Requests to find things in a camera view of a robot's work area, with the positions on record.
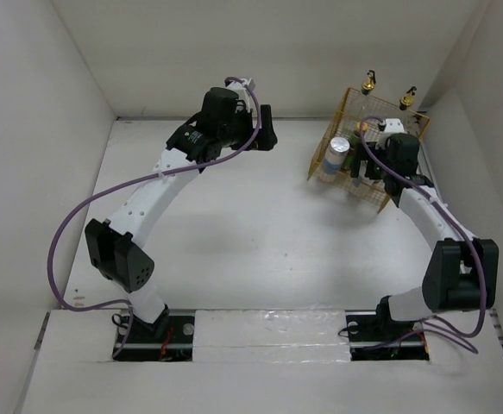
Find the red sauce bottle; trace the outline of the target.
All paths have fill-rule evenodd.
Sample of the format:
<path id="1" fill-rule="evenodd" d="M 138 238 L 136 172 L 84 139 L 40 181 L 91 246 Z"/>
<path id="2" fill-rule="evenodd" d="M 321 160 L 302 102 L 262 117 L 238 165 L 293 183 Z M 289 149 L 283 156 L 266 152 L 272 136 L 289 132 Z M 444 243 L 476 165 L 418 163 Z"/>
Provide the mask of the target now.
<path id="1" fill-rule="evenodd" d="M 358 148 L 362 145 L 362 135 L 365 135 L 368 131 L 368 125 L 363 123 L 357 123 L 355 129 L 348 137 L 349 151 L 343 161 L 342 169 L 348 171 L 352 167 L 352 163 L 357 154 Z"/>

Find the glass oil bottle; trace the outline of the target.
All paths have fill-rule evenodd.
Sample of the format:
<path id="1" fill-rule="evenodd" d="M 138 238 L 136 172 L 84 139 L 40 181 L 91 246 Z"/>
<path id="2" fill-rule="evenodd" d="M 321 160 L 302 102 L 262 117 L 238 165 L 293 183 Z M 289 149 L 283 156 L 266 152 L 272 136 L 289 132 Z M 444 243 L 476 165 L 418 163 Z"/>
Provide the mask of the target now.
<path id="1" fill-rule="evenodd" d="M 368 70 L 367 78 L 362 82 L 361 95 L 358 97 L 358 108 L 356 117 L 361 120 L 367 115 L 368 108 L 368 97 L 376 86 L 376 74 L 375 70 Z"/>
<path id="2" fill-rule="evenodd" d="M 402 121 L 404 126 L 409 126 L 412 123 L 418 123 L 418 114 L 411 110 L 416 91 L 417 87 L 413 85 L 399 99 L 399 119 Z"/>

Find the silver-lid spice jar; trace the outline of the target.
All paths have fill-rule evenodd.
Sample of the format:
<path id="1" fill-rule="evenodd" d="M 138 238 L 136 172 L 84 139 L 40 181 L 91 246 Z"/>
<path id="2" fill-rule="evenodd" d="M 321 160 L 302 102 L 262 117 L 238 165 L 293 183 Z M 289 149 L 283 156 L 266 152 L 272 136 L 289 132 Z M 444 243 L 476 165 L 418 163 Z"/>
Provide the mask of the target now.
<path id="1" fill-rule="evenodd" d="M 349 150 L 350 143 L 345 137 L 336 136 L 329 141 L 322 161 L 324 176 L 328 180 L 336 178 Z"/>

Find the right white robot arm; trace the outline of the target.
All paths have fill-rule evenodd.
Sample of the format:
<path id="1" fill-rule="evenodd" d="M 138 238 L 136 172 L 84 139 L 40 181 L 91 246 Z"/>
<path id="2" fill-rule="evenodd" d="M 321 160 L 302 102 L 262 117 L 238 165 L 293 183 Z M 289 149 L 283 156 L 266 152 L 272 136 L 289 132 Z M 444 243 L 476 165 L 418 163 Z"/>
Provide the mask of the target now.
<path id="1" fill-rule="evenodd" d="M 376 307 L 374 329 L 392 340 L 407 323 L 442 321 L 449 311 L 477 311 L 475 327 L 449 329 L 463 338 L 477 336 L 496 294 L 499 248 L 461 225 L 438 197 L 433 183 L 418 173 L 419 140 L 413 135 L 389 135 L 382 145 L 356 134 L 356 155 L 351 167 L 357 177 L 366 162 L 365 176 L 380 179 L 393 203 L 415 224 L 431 249 L 422 283 L 408 292 L 385 296 Z"/>

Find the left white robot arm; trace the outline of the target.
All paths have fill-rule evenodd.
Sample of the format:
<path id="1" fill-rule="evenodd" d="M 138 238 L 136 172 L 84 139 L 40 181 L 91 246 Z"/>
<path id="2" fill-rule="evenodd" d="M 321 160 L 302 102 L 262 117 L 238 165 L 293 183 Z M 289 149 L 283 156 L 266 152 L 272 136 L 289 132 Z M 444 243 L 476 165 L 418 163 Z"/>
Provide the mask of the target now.
<path id="1" fill-rule="evenodd" d="M 169 316 L 154 262 L 144 251 L 153 226 L 223 149 L 270 151 L 278 142 L 272 111 L 253 97 L 254 88 L 250 78 L 227 78 L 222 87 L 210 88 L 201 110 L 167 140 L 154 177 L 139 184 L 106 220 L 92 219 L 85 227 L 92 266 L 126 292 L 137 331 L 149 342 L 165 336 Z"/>

